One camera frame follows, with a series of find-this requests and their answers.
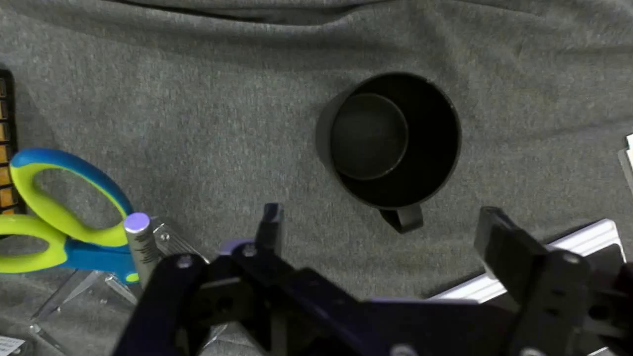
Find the scissor handle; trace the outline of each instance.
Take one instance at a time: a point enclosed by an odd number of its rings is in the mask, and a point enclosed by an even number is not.
[[[0,255],[0,273],[29,273],[64,263],[64,235],[35,215],[0,215],[1,233],[35,237],[47,243],[29,255]]]
[[[61,205],[55,197],[43,192],[35,178],[45,170],[62,170],[70,172],[92,188],[96,188],[120,213],[120,221],[106,229],[92,229],[76,219],[76,215]],[[98,168],[80,160],[78,156],[45,150],[45,148],[27,148],[19,150],[11,162],[9,172],[15,190],[23,197],[25,205],[45,223],[53,225],[61,233],[66,233],[72,239],[102,245],[102,247],[120,247],[126,245],[126,235],[122,219],[132,213],[132,205],[122,194],[122,190]]]

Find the gray cloth surface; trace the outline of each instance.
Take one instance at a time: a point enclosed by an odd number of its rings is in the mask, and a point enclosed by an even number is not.
[[[302,21],[0,0],[21,146],[100,166],[207,255],[252,235],[260,205],[280,201],[282,255],[357,296],[419,296],[478,269],[470,243],[484,203],[537,237],[610,217],[630,253],[633,199],[616,160],[633,130],[628,0],[282,4],[328,10]],[[330,99],[385,71],[436,83],[462,130],[452,178],[407,235],[351,199],[314,152]],[[76,180],[45,182],[84,219],[112,221]],[[64,275],[1,275],[0,334],[19,334]],[[98,298],[47,322],[72,354],[108,354],[124,326],[128,306]]]

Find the black metal bracket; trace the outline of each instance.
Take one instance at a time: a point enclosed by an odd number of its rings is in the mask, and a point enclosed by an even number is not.
[[[229,320],[262,354],[278,356],[571,356],[583,334],[633,354],[633,269],[601,269],[569,251],[547,251],[496,207],[482,207],[474,247],[515,308],[357,300],[316,271],[284,263],[280,225],[280,205],[268,203],[252,243],[209,265],[193,255],[163,259],[116,356],[195,354],[209,326]]]

